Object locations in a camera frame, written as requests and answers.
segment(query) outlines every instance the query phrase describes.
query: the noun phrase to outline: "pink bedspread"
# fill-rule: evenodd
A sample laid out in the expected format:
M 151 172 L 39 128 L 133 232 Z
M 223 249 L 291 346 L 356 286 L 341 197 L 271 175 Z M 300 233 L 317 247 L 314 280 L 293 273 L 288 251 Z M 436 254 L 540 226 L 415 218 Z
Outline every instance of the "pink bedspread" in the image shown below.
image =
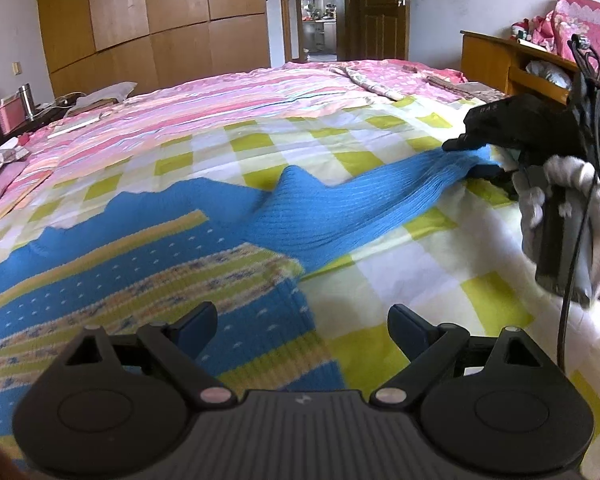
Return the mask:
M 468 80 L 462 72 L 452 69 L 437 70 L 422 63 L 403 61 L 400 59 L 360 60 L 360 61 L 333 61 L 327 63 L 287 63 L 283 68 L 294 67 L 329 67 L 347 66 L 360 72 L 368 79 L 398 91 L 404 95 L 419 95 L 429 97 L 443 103 L 452 103 L 458 100 L 458 96 L 447 92 L 445 89 L 433 86 L 427 82 L 428 75 L 435 75 L 446 79 L 451 83 L 466 83 Z
M 549 52 L 573 61 L 567 45 L 573 34 L 587 36 L 600 54 L 600 3 L 593 0 L 558 0 L 555 9 L 544 18 L 534 20 L 535 44 Z
M 248 74 L 215 76 L 50 124 L 31 136 L 27 144 L 31 152 L 29 165 L 0 199 L 0 216 L 43 182 L 44 186 L 52 186 L 93 173 L 131 154 L 201 129 L 264 116 L 317 117 L 346 107 L 387 101 L 347 77 L 330 72 L 325 65 L 338 64 L 287 64 Z M 432 70 L 400 60 L 352 61 L 345 65 L 403 94 L 420 94 L 442 102 L 457 97 L 426 83 L 426 75 L 462 80 L 456 71 Z M 97 114 L 103 114 L 97 123 L 48 138 L 61 124 Z

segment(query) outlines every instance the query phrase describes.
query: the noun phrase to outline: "power cord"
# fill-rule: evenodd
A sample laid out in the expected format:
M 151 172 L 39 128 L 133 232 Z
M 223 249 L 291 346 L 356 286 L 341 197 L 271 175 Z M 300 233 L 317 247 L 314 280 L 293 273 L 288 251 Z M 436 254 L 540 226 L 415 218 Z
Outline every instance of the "power cord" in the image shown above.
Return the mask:
M 36 118 L 39 115 L 42 115 L 43 113 L 48 112 L 49 110 L 53 110 L 54 108 L 73 108 L 75 105 L 62 106 L 62 105 L 57 105 L 56 103 L 62 102 L 63 100 L 65 100 L 70 95 L 76 95 L 76 94 L 80 94 L 80 96 L 85 96 L 86 95 L 84 92 L 70 92 L 69 94 L 64 94 L 64 95 L 60 96 L 59 98 L 57 98 L 54 101 L 54 104 L 49 105 L 49 106 L 43 108 L 37 114 L 33 115 L 33 118 Z
M 576 78 L 580 78 L 579 82 L 574 82 L 574 84 L 580 85 L 580 94 L 575 94 L 573 91 L 571 92 L 569 106 L 578 120 L 580 142 L 586 153 L 587 162 L 590 162 L 593 165 L 596 174 L 587 195 L 584 215 L 578 231 L 578 237 L 576 238 L 576 246 L 573 251 L 573 257 L 571 258 L 566 291 L 564 299 L 562 300 L 562 309 L 560 311 L 557 364 L 563 372 L 565 371 L 564 347 L 567 332 L 567 320 L 571 306 L 571 297 L 573 295 L 575 267 L 578 261 L 578 255 L 580 254 L 580 246 L 582 244 L 582 235 L 585 225 L 589 221 L 589 207 L 591 205 L 593 193 L 596 186 L 600 185 L 600 55 L 592 46 L 590 46 L 586 38 L 580 37 L 577 34 L 574 34 L 567 44 L 573 53 L 573 59 L 580 71 L 580 74 L 576 74 Z

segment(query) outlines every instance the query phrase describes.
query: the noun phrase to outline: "wooden headboard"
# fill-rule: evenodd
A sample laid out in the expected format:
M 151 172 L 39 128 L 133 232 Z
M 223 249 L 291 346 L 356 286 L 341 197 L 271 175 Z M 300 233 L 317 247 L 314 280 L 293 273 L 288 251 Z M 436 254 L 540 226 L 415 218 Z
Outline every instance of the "wooden headboard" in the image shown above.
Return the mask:
M 461 70 L 470 81 L 479 81 L 509 95 L 533 93 L 565 104 L 568 91 L 525 71 L 530 61 L 539 59 L 559 66 L 569 76 L 576 64 L 544 50 L 476 32 L 462 33 Z

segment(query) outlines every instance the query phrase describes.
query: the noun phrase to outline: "checkered bed sheet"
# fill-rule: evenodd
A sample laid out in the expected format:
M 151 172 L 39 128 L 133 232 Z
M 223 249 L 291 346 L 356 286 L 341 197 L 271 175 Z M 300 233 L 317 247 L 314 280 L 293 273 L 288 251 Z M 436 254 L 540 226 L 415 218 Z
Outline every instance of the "checkered bed sheet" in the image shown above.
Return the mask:
M 93 217 L 122 191 L 158 191 L 199 176 L 272 189 L 289 164 L 339 184 L 458 136 L 475 104 L 410 96 L 317 119 L 258 119 L 191 131 L 83 178 L 41 186 L 25 208 L 0 220 L 0 262 L 47 227 Z M 445 192 L 424 215 L 305 277 L 300 288 L 347 386 L 368 395 L 407 364 L 385 326 L 394 303 L 433 324 L 456 322 L 474 335 L 521 326 L 553 356 L 559 301 L 534 283 L 521 241 L 517 205 L 490 184 L 468 181 Z M 594 411 L 596 437 L 584 473 L 598 478 L 600 303 L 587 312 L 572 309 L 567 363 Z M 0 444 L 18 455 L 10 436 L 0 437 Z

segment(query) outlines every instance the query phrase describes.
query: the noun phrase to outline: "pink box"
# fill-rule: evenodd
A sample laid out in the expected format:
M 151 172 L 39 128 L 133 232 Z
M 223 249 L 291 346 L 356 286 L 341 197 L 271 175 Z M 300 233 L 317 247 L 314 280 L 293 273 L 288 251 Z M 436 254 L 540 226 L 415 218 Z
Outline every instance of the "pink box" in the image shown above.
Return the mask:
M 8 135 L 16 126 L 24 122 L 24 108 L 19 98 L 0 106 L 0 128 Z

